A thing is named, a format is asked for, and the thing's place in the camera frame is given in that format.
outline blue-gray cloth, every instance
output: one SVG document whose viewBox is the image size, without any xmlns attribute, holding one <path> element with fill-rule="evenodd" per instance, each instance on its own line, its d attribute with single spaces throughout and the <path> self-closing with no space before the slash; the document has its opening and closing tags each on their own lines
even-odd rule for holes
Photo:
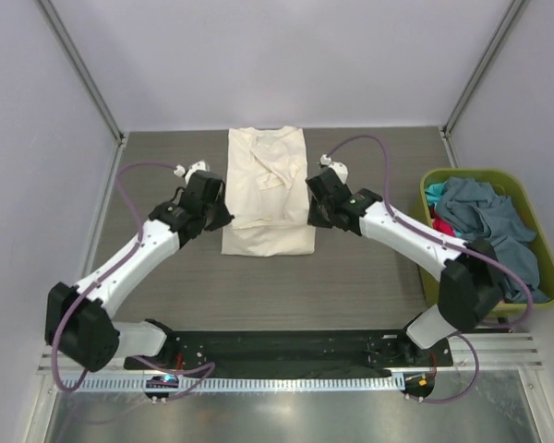
<svg viewBox="0 0 554 443">
<path fill-rule="evenodd" d="M 452 177 L 445 183 L 445 192 L 435 212 L 462 232 L 464 240 L 487 239 L 494 247 L 499 262 L 512 269 L 527 284 L 534 302 L 549 301 L 538 289 L 537 259 L 527 247 L 537 234 L 525 227 L 510 197 L 498 196 L 489 183 Z M 511 278 L 505 279 L 503 290 L 506 299 L 525 303 L 524 292 Z"/>
</svg>

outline white wall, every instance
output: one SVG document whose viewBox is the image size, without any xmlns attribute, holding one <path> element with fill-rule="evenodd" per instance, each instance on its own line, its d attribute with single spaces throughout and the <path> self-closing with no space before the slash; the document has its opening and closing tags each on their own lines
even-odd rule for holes
<svg viewBox="0 0 554 443">
<path fill-rule="evenodd" d="M 54 0 L 127 130 L 445 123 L 510 0 Z"/>
<path fill-rule="evenodd" d="M 37 6 L 0 2 L 0 442 L 21 441 L 47 293 L 80 273 L 113 153 Z"/>
<path fill-rule="evenodd" d="M 462 166 L 523 180 L 554 252 L 554 0 L 534 0 L 458 123 Z M 530 321 L 554 392 L 554 309 Z"/>
</svg>

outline laundry basket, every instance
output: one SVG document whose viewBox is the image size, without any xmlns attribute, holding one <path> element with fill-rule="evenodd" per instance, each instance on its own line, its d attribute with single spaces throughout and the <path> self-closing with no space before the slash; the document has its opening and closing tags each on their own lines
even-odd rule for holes
<svg viewBox="0 0 554 443">
<path fill-rule="evenodd" d="M 525 226 L 537 232 L 537 237 L 529 245 L 529 248 L 537 257 L 540 275 L 539 289 L 550 298 L 550 301 L 536 304 L 535 307 L 543 309 L 554 305 L 554 258 L 546 244 L 546 237 L 537 223 L 536 215 L 529 204 L 522 184 L 512 175 L 492 169 L 436 169 L 430 171 L 421 180 L 418 198 L 411 209 L 411 217 L 432 227 L 425 189 L 430 185 L 445 182 L 450 177 L 474 178 L 478 182 L 489 182 L 497 194 L 511 197 L 513 206 Z M 424 269 L 420 268 L 419 271 L 427 305 L 433 306 L 439 300 L 440 284 Z M 491 316 L 507 317 L 521 313 L 524 309 L 525 304 L 501 302 L 492 310 Z"/>
</svg>

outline white cable tray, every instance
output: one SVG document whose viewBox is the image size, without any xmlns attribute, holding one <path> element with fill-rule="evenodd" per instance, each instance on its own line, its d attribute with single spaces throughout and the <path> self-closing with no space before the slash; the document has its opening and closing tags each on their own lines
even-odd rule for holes
<svg viewBox="0 0 554 443">
<path fill-rule="evenodd" d="M 180 378 L 178 387 L 172 389 L 146 388 L 152 375 L 89 376 L 78 392 L 159 392 L 172 393 L 189 388 L 197 380 Z M 78 377 L 64 377 L 67 387 L 73 386 Z M 204 380 L 194 393 L 247 393 L 247 392 L 325 392 L 357 390 L 403 390 L 403 374 L 392 374 L 386 378 L 355 379 L 300 379 L 300 380 L 252 380 L 233 378 L 209 378 Z"/>
</svg>

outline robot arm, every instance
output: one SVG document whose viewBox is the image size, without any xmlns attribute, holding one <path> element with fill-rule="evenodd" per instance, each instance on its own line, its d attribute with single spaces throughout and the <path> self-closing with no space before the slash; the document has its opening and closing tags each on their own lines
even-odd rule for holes
<svg viewBox="0 0 554 443">
<path fill-rule="evenodd" d="M 68 307 L 97 283 L 66 324 L 59 345 L 61 352 L 91 372 L 98 371 L 114 357 L 144 355 L 164 366 L 176 355 L 172 332 L 164 325 L 154 320 L 119 323 L 111 318 L 133 289 L 166 258 L 204 230 L 219 229 L 233 218 L 223 201 L 225 184 L 209 172 L 205 162 L 192 165 L 185 179 L 187 187 L 178 202 L 170 200 L 158 205 L 144 222 L 141 235 L 134 236 L 105 264 L 75 285 L 60 282 L 49 292 L 45 340 L 52 344 Z M 136 245 L 135 253 L 120 266 Z M 107 273 L 111 275 L 104 279 L 102 276 Z"/>
<path fill-rule="evenodd" d="M 494 249 L 483 240 L 466 243 L 432 230 L 400 211 L 394 218 L 440 240 L 442 245 L 419 235 L 394 220 L 383 198 L 367 189 L 352 193 L 342 163 L 321 159 L 320 172 L 307 179 L 312 194 L 308 222 L 317 227 L 337 227 L 377 240 L 400 252 L 440 282 L 439 302 L 411 321 L 405 338 L 419 349 L 428 349 L 454 332 L 474 329 L 502 299 L 501 272 L 449 245 L 475 250 L 496 260 Z"/>
</svg>

